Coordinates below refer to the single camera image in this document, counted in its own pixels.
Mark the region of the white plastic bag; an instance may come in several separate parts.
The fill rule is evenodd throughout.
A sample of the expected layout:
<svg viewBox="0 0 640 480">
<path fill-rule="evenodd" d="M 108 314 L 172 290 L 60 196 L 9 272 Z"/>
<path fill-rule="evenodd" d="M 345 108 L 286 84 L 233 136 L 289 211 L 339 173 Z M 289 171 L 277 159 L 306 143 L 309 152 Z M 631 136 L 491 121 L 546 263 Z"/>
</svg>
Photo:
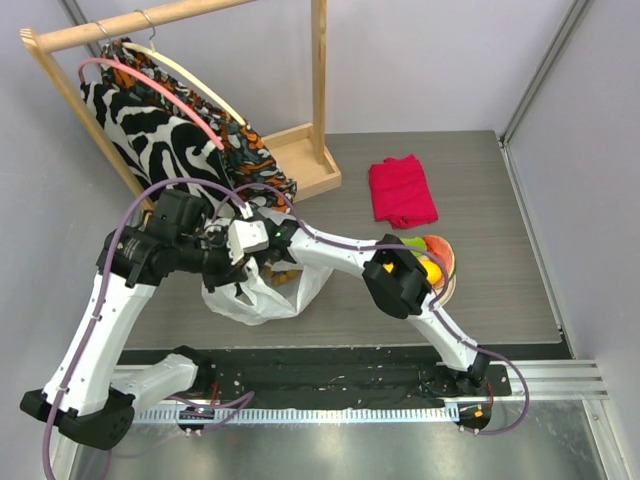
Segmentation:
<svg viewBox="0 0 640 480">
<path fill-rule="evenodd" d="M 317 297 L 333 270 L 326 266 L 301 266 L 278 262 L 274 270 L 299 270 L 290 283 L 274 288 L 263 274 L 264 267 L 249 266 L 245 282 L 226 285 L 208 293 L 201 289 L 207 307 L 234 321 L 249 326 L 269 320 L 293 318 Z"/>
</svg>

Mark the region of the green fake fruit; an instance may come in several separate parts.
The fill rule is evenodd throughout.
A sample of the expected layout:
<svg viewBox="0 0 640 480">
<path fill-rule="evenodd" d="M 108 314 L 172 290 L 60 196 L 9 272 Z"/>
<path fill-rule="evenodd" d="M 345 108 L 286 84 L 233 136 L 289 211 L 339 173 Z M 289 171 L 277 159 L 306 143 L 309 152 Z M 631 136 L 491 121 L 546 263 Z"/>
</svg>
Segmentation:
<svg viewBox="0 0 640 480">
<path fill-rule="evenodd" d="M 422 237 L 401 238 L 401 242 L 404 245 L 416 247 L 418 249 L 427 250 L 426 241 Z"/>
</svg>

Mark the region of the fake watermelon slice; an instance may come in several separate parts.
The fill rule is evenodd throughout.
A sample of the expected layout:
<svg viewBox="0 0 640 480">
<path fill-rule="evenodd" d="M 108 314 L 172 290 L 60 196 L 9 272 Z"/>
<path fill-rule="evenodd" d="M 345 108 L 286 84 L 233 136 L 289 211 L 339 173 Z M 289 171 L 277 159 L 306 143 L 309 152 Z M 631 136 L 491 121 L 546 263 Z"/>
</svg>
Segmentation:
<svg viewBox="0 0 640 480">
<path fill-rule="evenodd" d="M 434 254 L 446 267 L 449 279 L 452 280 L 456 272 L 455 253 L 447 240 L 436 235 L 424 237 L 427 250 Z"/>
</svg>

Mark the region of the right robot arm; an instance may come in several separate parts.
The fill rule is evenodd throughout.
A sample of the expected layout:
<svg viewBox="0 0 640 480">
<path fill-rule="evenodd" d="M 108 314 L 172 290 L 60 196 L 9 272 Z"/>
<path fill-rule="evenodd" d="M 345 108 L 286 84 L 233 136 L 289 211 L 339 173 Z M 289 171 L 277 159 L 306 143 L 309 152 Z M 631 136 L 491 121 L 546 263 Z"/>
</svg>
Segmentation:
<svg viewBox="0 0 640 480">
<path fill-rule="evenodd" d="M 489 356 L 445 311 L 426 270 L 399 238 L 352 239 L 292 219 L 264 224 L 269 260 L 325 266 L 362 279 L 379 310 L 409 321 L 436 349 L 457 391 L 472 395 L 486 385 Z"/>
</svg>

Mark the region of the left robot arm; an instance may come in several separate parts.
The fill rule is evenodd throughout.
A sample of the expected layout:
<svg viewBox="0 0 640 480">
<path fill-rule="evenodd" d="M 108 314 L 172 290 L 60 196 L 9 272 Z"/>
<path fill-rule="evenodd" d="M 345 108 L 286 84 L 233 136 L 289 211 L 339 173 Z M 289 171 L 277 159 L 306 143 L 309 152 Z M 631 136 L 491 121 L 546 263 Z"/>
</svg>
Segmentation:
<svg viewBox="0 0 640 480">
<path fill-rule="evenodd" d="M 146 225 L 123 224 L 105 238 L 78 330 L 51 380 L 24 394 L 23 412 L 78 444 L 108 451 L 136 414 L 177 393 L 200 399 L 211 392 L 211 359 L 187 346 L 126 379 L 114 382 L 111 375 L 139 314 L 166 277 L 195 273 L 217 285 L 231 273 L 227 247 L 204 236 L 212 214 L 204 199 L 168 189 Z"/>
</svg>

